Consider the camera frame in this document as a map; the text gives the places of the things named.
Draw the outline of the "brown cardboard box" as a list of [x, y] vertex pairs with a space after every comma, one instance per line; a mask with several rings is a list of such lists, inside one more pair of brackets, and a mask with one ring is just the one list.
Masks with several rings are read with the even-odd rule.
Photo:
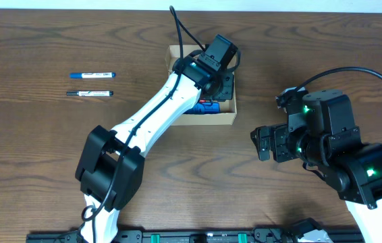
[[[180, 56], [179, 45], [169, 45], [165, 55], [165, 63], [167, 66], [168, 74], [171, 74], [174, 62]], [[219, 102], [220, 112], [216, 114], [183, 114], [177, 118], [173, 126], [219, 126], [219, 125], [232, 125], [236, 115], [236, 92], [233, 93], [232, 100]]]

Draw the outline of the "red and black stapler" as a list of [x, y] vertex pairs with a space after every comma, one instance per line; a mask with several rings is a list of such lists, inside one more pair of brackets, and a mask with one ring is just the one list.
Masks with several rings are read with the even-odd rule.
[[205, 100], [205, 99], [201, 99], [198, 101], [199, 103], [212, 103], [211, 100]]

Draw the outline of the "blue plastic case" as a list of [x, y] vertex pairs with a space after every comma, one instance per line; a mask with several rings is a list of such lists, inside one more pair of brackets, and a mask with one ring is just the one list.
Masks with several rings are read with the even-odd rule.
[[197, 103], [193, 108], [187, 110], [185, 114], [190, 115], [204, 115], [204, 114], [217, 114], [221, 109], [219, 103]]

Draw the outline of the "blue whiteboard marker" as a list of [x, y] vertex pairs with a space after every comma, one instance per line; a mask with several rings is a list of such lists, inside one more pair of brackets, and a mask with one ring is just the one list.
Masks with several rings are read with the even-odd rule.
[[114, 78], [115, 72], [89, 72], [89, 73], [71, 73], [70, 78], [85, 79], [85, 78]]

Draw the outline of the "black whiteboard marker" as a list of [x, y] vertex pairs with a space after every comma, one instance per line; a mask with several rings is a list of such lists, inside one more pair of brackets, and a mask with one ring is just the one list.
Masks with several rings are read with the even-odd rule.
[[112, 97], [113, 91], [111, 90], [75, 90], [67, 91], [66, 95], [68, 97]]

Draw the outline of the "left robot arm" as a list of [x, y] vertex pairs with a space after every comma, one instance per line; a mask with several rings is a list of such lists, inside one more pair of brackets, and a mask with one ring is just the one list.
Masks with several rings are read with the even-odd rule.
[[180, 55], [161, 90], [139, 111], [110, 130], [95, 127], [87, 136], [75, 177], [86, 206], [78, 242], [112, 242], [120, 211], [142, 183], [144, 160], [151, 147], [201, 98], [219, 99], [233, 92], [240, 51], [217, 35], [203, 49]]

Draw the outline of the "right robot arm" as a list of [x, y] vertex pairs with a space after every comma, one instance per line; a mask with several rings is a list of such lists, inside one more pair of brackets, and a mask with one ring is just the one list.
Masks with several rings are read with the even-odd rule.
[[250, 133], [259, 160], [301, 160], [345, 201], [364, 241], [382, 242], [382, 144], [361, 140], [348, 96], [288, 89], [277, 104], [286, 123]]

